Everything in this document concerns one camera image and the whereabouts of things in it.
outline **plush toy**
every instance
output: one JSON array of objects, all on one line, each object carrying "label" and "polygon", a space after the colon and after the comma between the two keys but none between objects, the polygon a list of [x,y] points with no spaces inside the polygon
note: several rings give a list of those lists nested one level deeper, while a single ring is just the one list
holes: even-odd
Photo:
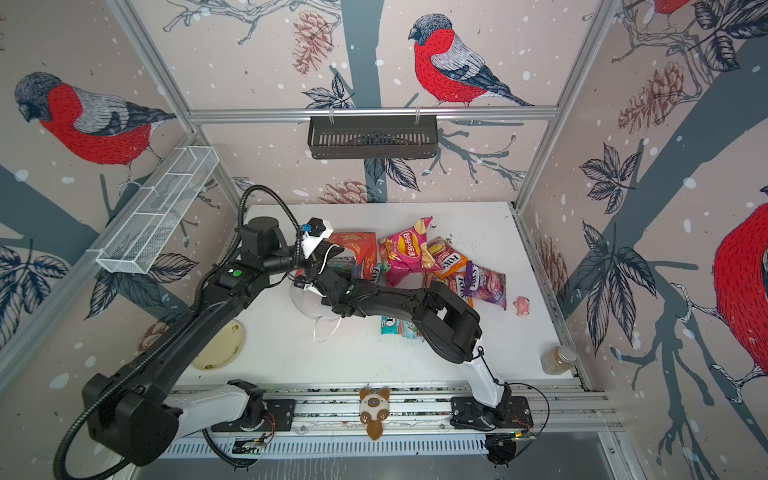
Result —
[{"label": "plush toy", "polygon": [[360,390],[360,422],[366,426],[371,440],[378,440],[384,433],[382,420],[389,416],[389,389],[373,392]]}]

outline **purple candy bag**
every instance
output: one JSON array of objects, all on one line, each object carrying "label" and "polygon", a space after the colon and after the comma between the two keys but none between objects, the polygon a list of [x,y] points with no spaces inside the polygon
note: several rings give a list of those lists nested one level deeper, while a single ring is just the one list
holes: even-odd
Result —
[{"label": "purple candy bag", "polygon": [[479,298],[507,309],[507,276],[488,268],[467,262],[464,296]]}]

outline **white wire basket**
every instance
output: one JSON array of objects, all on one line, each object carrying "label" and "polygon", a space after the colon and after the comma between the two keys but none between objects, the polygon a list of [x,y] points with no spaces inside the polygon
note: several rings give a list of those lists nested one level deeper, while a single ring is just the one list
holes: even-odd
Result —
[{"label": "white wire basket", "polygon": [[146,273],[219,163],[212,147],[185,147],[96,261],[108,272]]}]

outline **red snack bag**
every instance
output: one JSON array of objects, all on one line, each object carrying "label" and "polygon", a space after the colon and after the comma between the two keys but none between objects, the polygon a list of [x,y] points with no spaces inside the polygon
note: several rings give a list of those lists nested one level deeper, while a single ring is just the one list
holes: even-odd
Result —
[{"label": "red snack bag", "polygon": [[453,290],[453,293],[460,296],[470,307],[475,308],[475,305],[472,303],[472,297],[464,294],[464,272],[452,273],[446,278],[440,278],[437,273],[433,272],[424,273],[424,288],[428,287],[432,282],[448,285]]},{"label": "red snack bag", "polygon": [[456,273],[466,266],[468,258],[461,255],[455,248],[451,247],[442,237],[437,237],[427,243],[427,250],[435,258],[435,262],[440,267],[437,272],[439,278],[446,278],[452,273]]},{"label": "red snack bag", "polygon": [[467,262],[467,277],[472,281],[464,283],[464,294],[495,303],[507,309],[507,276],[488,268]]},{"label": "red snack bag", "polygon": [[358,272],[356,278],[371,280],[376,265],[376,234],[372,232],[334,232],[327,240],[355,253]]},{"label": "red snack bag", "polygon": [[422,218],[408,230],[382,238],[379,252],[382,262],[390,266],[385,274],[387,283],[396,286],[411,272],[431,272],[438,269],[427,249],[427,227],[432,217]]}]

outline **glass jar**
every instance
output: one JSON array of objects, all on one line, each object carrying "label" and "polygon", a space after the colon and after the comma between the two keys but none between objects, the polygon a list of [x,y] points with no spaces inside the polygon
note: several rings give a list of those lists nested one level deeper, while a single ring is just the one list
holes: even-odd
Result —
[{"label": "glass jar", "polygon": [[556,346],[541,356],[541,368],[548,375],[560,375],[576,364],[576,352],[568,345]]}]

